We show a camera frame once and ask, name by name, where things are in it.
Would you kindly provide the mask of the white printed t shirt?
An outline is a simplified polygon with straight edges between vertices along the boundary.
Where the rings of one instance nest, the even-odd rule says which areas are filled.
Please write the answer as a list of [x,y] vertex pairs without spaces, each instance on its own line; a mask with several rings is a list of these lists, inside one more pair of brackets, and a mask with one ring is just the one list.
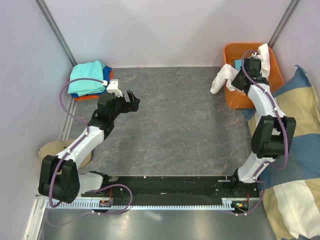
[[254,84],[268,84],[271,71],[268,44],[259,44],[256,49],[244,44],[232,44],[234,49],[226,50],[231,54],[231,63],[224,63],[212,81],[210,92],[215,95],[223,86],[231,91],[247,93]]

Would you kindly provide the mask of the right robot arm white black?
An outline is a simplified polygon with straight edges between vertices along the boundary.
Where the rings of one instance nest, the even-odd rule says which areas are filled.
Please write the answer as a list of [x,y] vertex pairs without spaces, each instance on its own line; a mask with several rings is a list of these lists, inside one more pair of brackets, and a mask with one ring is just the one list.
[[253,102],[259,120],[251,137],[251,154],[237,170],[237,179],[229,184],[235,197],[247,191],[247,185],[258,180],[259,175],[275,160],[284,157],[283,165],[274,165],[282,170],[286,167],[293,141],[296,120],[288,117],[272,96],[269,82],[261,75],[260,59],[249,57],[241,60],[241,68],[231,85],[244,91]]

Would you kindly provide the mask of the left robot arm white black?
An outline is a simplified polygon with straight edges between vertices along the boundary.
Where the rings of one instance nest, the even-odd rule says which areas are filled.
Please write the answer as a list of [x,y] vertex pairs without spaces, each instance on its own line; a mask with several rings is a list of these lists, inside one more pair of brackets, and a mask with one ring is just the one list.
[[99,197],[109,193],[110,185],[101,174],[90,172],[79,175],[78,169],[92,150],[110,135],[120,114],[139,109],[140,100],[131,90],[127,91],[127,95],[129,101],[115,93],[103,93],[83,133],[63,151],[44,157],[38,185],[41,195],[72,203],[78,195],[89,191]]

